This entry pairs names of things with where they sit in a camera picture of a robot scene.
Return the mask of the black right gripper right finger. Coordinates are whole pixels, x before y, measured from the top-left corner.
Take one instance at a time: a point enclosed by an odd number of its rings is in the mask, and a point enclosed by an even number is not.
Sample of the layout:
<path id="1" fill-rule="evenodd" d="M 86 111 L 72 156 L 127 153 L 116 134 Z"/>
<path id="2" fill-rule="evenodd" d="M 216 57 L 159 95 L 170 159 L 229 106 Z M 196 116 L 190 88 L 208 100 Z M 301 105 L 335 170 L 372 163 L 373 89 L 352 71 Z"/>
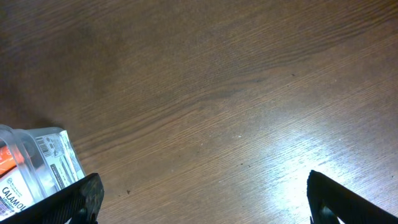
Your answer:
<path id="1" fill-rule="evenodd" d="M 321 172 L 311 170 L 307 179 L 310 222 L 390 223 L 397 217 L 360 197 Z"/>

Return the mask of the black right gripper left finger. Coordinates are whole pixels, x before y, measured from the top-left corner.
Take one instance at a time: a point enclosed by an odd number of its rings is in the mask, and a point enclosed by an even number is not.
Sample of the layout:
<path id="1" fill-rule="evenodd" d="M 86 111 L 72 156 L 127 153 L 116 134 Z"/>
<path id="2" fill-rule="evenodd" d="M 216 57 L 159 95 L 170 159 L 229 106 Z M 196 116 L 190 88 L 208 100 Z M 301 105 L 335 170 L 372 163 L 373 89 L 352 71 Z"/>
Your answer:
<path id="1" fill-rule="evenodd" d="M 97 224 L 103 199 L 104 187 L 100 175 L 92 173 L 2 222 L 4 224 Z"/>

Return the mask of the orange tube white cap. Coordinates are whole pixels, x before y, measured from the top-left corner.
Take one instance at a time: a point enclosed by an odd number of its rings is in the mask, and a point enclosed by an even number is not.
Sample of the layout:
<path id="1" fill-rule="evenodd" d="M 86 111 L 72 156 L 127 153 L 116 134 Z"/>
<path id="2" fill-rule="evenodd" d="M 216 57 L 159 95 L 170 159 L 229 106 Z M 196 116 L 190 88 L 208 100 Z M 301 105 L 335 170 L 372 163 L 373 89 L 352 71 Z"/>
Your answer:
<path id="1" fill-rule="evenodd" d="M 23 163 L 25 161 L 24 157 L 20 154 L 14 159 L 9 148 L 7 146 L 1 147 L 0 152 L 0 175 L 3 176 L 7 174 L 10 170 L 17 167 L 18 163 Z"/>

